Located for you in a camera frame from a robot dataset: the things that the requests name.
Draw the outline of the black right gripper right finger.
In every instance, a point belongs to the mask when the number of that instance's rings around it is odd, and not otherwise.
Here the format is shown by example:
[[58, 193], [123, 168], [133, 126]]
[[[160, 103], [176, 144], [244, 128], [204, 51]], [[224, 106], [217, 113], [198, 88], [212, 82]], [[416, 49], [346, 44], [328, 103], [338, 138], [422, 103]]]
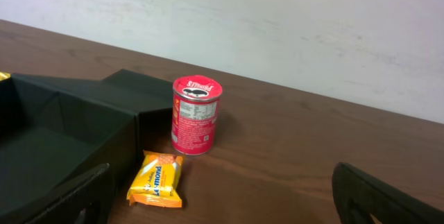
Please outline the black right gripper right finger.
[[332, 193], [342, 223], [441, 224], [443, 211], [432, 207], [349, 163], [332, 174]]

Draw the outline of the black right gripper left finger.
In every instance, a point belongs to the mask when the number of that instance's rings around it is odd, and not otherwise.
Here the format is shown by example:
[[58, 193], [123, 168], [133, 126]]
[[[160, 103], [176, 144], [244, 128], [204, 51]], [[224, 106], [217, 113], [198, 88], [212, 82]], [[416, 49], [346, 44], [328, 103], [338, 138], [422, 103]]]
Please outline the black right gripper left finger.
[[112, 172], [108, 163], [61, 184], [47, 195], [1, 215], [2, 223], [102, 223], [112, 206]]

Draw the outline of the yellow Lemond biscuit packet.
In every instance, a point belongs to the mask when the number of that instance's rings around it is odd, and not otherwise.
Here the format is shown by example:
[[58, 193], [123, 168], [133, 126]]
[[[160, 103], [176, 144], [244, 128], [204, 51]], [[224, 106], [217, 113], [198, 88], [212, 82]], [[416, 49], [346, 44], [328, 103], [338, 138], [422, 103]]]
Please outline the yellow Lemond biscuit packet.
[[129, 204], [181, 208], [182, 199], [176, 188], [183, 160], [182, 156], [145, 150], [142, 166], [126, 196]]

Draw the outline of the red Pringles can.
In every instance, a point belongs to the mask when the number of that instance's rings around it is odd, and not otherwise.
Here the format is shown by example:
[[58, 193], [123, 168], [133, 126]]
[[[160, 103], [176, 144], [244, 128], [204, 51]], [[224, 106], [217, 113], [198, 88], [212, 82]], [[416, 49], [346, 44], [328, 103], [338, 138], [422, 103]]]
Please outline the red Pringles can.
[[173, 147], [186, 155], [200, 155], [214, 143], [222, 86], [202, 75], [173, 82]]

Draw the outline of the small yellow snack packet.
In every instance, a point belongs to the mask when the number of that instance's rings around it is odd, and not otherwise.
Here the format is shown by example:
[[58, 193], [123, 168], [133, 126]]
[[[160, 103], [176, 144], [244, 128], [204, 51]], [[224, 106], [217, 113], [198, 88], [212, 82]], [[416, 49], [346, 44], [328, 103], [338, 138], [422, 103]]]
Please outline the small yellow snack packet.
[[6, 80], [8, 78], [10, 78], [9, 73], [0, 72], [0, 80]]

